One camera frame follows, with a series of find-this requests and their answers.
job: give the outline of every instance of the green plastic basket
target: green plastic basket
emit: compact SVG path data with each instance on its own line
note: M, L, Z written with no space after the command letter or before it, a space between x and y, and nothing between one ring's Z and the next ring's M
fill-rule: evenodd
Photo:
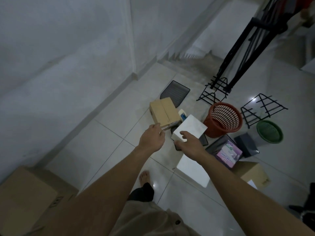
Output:
M265 141L278 144L283 140L283 133L281 128L268 120L262 120L257 123L257 132Z

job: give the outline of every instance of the black mesh tray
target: black mesh tray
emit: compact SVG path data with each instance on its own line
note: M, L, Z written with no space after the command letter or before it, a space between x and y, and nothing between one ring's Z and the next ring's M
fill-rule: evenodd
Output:
M189 91L189 88L173 80L161 93L160 99L170 97L174 106L177 108L183 102Z
M176 130L176 128L178 128L178 126L171 128L171 134L173 134L173 132ZM209 144L205 134L201 135L201 137L199 138L199 141L201 142L201 144L203 146L207 146ZM179 147L177 147L176 145L175 145L175 149L176 149L176 151L181 151L181 149Z

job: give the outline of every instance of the forearm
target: forearm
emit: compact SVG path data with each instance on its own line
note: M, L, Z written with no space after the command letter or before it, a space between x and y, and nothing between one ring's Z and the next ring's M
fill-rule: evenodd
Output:
M199 164L247 236L314 235L282 206L234 175L215 157L205 152L200 159Z
M136 147L56 217L51 235L108 235L151 153Z

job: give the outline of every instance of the white styrofoam box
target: white styrofoam box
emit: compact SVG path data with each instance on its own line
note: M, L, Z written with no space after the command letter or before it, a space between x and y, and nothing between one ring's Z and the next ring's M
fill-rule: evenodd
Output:
M189 115L185 121L178 128L173 132L172 139L186 142L187 139L183 139L182 135L180 134L181 131L187 131L190 134L194 135L196 138L200 138L201 135L207 130L207 126L200 122L197 118L193 115Z
M190 159L185 154L182 156L181 160L177 165L177 169L192 178L202 187L206 188L210 177L207 172L199 165L196 161Z

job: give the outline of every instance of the red plastic basket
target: red plastic basket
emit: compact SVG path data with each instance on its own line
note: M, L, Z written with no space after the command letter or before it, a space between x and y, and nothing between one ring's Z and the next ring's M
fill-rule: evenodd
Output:
M240 112L228 103L215 103L203 121L208 128L205 134L210 138L218 138L229 132L238 131L243 124Z

